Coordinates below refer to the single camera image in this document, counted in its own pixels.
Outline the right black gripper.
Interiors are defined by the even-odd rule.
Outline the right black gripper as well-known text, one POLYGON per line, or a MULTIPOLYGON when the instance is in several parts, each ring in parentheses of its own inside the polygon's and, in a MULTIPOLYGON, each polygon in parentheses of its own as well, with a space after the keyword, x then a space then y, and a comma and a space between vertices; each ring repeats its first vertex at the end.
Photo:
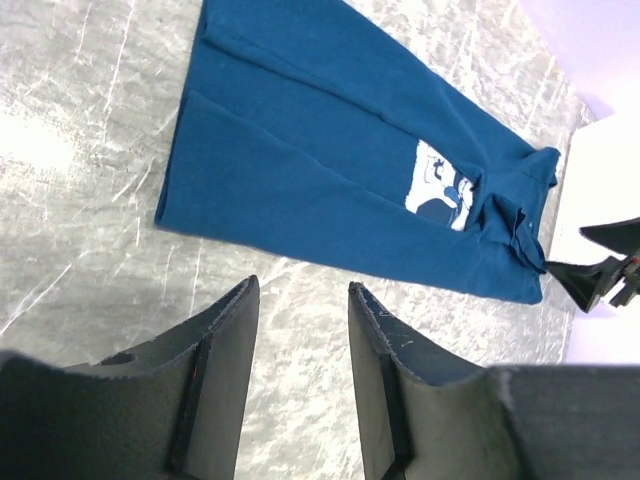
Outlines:
POLYGON ((609 257, 593 265, 549 261, 547 272, 584 313, 589 313, 618 284, 622 287, 609 304, 615 308, 626 307, 639 292, 640 218, 581 227, 579 232, 593 243, 628 256, 609 257))

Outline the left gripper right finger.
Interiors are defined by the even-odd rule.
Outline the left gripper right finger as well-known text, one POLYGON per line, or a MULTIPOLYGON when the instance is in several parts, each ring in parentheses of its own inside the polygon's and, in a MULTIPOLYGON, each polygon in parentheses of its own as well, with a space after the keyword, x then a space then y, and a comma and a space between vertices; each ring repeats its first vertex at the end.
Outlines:
POLYGON ((635 479, 635 366, 484 368, 391 314, 360 283, 348 328, 369 479, 635 479))

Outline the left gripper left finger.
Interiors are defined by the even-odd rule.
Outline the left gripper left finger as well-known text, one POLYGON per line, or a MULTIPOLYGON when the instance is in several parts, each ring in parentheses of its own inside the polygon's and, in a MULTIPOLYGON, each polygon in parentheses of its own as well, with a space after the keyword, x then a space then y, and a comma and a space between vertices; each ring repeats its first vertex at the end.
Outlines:
POLYGON ((101 362, 1 354, 5 479, 230 479, 256 342, 248 277, 211 307, 101 362))

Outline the blue printed t shirt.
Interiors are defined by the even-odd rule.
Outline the blue printed t shirt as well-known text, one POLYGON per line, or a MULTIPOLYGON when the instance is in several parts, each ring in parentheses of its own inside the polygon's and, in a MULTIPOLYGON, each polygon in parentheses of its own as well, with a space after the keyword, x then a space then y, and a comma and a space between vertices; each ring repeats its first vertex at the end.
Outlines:
POLYGON ((345 2, 206 1, 155 222, 535 304, 558 159, 345 2))

